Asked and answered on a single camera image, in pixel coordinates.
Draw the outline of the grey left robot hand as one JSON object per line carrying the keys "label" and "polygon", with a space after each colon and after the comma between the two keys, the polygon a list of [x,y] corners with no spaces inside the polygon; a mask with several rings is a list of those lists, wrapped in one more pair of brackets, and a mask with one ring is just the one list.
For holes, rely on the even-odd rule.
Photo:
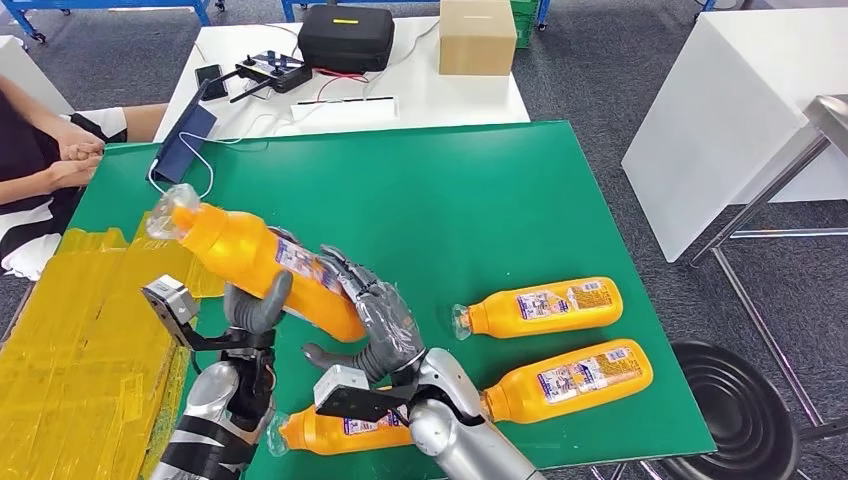
{"label": "grey left robot hand", "polygon": [[229,325],[252,334],[273,330],[281,321],[282,311],[292,288],[293,276],[288,271],[278,272],[265,297],[259,298],[241,288],[226,283],[223,311]]}

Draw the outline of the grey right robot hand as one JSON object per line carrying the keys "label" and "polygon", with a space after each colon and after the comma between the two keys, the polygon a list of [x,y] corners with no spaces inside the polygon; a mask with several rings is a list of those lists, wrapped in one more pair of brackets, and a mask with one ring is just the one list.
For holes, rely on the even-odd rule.
{"label": "grey right robot hand", "polygon": [[307,343],[301,351],[310,364],[322,370],[334,365],[359,369],[371,384],[375,384],[422,355],[425,347],[418,324],[395,285],[380,279],[331,245],[320,247],[318,260],[335,274],[353,303],[368,344],[356,354],[342,355]]}

